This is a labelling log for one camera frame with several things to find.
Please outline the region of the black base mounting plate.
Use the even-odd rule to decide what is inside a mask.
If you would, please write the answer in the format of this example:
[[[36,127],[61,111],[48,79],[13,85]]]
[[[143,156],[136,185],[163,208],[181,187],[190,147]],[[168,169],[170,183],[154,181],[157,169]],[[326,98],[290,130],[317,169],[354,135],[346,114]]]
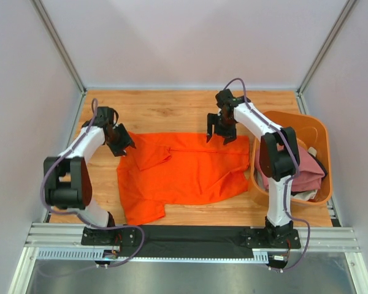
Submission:
[[[265,228],[230,226],[141,225],[116,230],[85,227],[81,245],[118,249],[122,257],[250,258],[253,249],[299,249],[298,231],[273,234]]]

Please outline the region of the dark garment in basket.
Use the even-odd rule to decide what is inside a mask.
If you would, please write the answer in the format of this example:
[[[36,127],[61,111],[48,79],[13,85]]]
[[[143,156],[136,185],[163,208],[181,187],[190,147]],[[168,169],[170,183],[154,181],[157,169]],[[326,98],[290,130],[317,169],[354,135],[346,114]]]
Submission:
[[[316,156],[314,156],[312,154],[311,154],[311,156],[313,157],[313,159],[319,165],[319,167],[321,168],[321,170],[323,172],[323,176],[321,177],[321,180],[323,181],[328,176],[328,171],[326,170],[324,165],[316,158]]]

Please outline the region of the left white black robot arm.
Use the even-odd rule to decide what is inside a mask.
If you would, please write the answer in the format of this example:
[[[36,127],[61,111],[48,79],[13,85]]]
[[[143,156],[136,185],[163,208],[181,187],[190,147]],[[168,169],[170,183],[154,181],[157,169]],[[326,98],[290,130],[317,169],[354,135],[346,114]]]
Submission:
[[[73,214],[86,225],[82,245],[118,247],[122,230],[116,228],[112,214],[93,199],[87,163],[100,146],[106,145],[114,157],[122,157],[135,143],[125,126],[118,123],[116,110],[94,107],[92,111],[92,118],[82,125],[69,147],[44,160],[40,199],[52,214]]]

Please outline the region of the orange t shirt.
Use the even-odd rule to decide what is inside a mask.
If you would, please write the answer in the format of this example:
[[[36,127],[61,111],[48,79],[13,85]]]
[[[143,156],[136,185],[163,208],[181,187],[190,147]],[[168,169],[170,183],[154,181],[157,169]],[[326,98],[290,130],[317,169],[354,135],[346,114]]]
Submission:
[[[130,225],[157,221],[166,205],[208,205],[248,189],[250,140],[225,144],[200,133],[131,134],[117,167],[120,203]]]

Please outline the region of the orange plastic basket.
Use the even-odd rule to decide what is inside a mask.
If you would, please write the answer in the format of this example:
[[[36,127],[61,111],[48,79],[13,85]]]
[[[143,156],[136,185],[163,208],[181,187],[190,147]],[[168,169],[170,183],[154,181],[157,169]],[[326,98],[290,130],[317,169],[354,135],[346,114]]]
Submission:
[[[325,204],[332,195],[331,160],[329,156],[329,138],[326,126],[319,119],[309,115],[282,111],[267,111],[264,115],[282,127],[292,127],[296,132],[297,144],[304,149],[308,149],[310,147],[315,148],[316,159],[319,160],[327,171],[327,175],[325,179],[321,181],[320,190],[318,190],[314,199],[303,201],[293,197],[291,199],[291,203],[302,206],[319,206]],[[250,161],[248,191],[250,197],[256,203],[267,206],[269,201],[268,191],[258,185],[258,180],[256,178],[255,152],[258,151],[259,146],[259,141],[255,139]]]

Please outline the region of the aluminium rail frame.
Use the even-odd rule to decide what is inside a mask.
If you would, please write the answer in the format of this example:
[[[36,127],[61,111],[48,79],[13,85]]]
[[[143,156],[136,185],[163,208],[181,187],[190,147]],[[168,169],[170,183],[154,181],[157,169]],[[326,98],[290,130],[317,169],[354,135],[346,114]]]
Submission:
[[[81,245],[82,224],[32,224],[10,293],[362,293],[352,228],[297,229],[299,249],[250,258],[137,257]]]

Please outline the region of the aluminium corner post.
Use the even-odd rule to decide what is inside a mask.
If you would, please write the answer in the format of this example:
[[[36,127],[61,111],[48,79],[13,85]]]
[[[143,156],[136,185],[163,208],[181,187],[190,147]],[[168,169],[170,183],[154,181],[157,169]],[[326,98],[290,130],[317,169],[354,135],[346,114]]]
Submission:
[[[74,83],[77,85],[77,88],[81,93],[86,92],[86,86],[84,85],[77,69],[74,66],[74,63],[71,60],[69,53],[67,52],[63,41],[61,40],[58,31],[55,28],[55,25],[49,16],[49,13],[44,6],[43,1],[41,0],[30,0],[33,5],[36,13],[38,14],[44,28],[46,29],[51,41],[53,42],[56,50],[58,51],[64,65],[66,66],[70,76],[72,77]]]
[[[345,1],[342,10],[337,16],[336,21],[332,25],[329,33],[327,34],[324,42],[320,46],[318,53],[316,54],[313,62],[311,63],[307,73],[304,75],[302,82],[300,83],[299,87],[297,88],[297,94],[302,95],[306,88],[308,87],[309,83],[311,82],[315,72],[321,65],[323,59],[326,57],[327,53],[331,49],[334,41],[336,40],[337,36],[339,35],[340,31],[342,30],[344,24],[350,17],[352,11],[354,10],[355,6],[357,5],[358,0],[347,0]]]

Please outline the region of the pink t shirt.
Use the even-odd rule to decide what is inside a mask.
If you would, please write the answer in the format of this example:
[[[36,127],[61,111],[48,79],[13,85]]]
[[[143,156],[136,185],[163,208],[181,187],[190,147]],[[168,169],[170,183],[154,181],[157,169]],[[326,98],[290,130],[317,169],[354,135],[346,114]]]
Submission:
[[[302,146],[298,146],[300,164],[299,176],[293,179],[291,192],[320,190],[323,172],[311,154]]]

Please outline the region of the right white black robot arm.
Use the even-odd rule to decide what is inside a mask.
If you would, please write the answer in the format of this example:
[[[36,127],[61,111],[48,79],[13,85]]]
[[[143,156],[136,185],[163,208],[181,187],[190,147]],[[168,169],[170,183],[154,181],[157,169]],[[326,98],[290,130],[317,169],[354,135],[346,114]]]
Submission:
[[[219,112],[207,115],[208,140],[218,135],[227,145],[236,140],[236,125],[242,124],[260,142],[259,164],[269,185],[268,211],[264,228],[246,230],[247,244],[254,248],[300,248],[289,199],[300,162],[294,129],[272,122],[245,96],[234,97],[229,89],[221,90],[215,98]]]

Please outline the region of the left aluminium corner post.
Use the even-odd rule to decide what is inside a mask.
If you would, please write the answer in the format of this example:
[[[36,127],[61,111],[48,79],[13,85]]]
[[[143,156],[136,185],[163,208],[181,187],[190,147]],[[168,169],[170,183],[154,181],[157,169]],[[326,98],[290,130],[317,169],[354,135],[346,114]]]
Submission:
[[[36,13],[38,14],[44,28],[46,29],[51,41],[53,42],[56,50],[58,51],[64,65],[66,66],[70,76],[72,77],[74,83],[77,85],[77,88],[81,93],[86,92],[86,86],[84,85],[77,69],[74,66],[74,63],[71,60],[69,53],[67,52],[63,41],[61,40],[58,31],[55,28],[55,25],[49,16],[49,13],[44,6],[43,1],[41,0],[30,0],[33,5]]]

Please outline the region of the right aluminium corner post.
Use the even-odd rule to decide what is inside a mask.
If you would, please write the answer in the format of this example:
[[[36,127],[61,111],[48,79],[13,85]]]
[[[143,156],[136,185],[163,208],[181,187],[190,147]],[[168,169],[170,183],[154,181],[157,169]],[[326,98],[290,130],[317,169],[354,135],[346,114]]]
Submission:
[[[342,30],[344,24],[350,17],[352,11],[354,10],[355,6],[357,5],[358,0],[347,0],[345,1],[342,10],[337,16],[336,21],[332,25],[329,33],[327,34],[324,42],[320,46],[318,53],[316,54],[313,62],[311,63],[307,73],[304,75],[302,82],[300,83],[299,87],[297,88],[297,94],[302,95],[306,88],[308,87],[309,83],[311,82],[315,72],[321,65],[323,59],[326,57],[327,53],[331,49],[334,41],[336,40],[337,36],[339,35],[340,31]]]

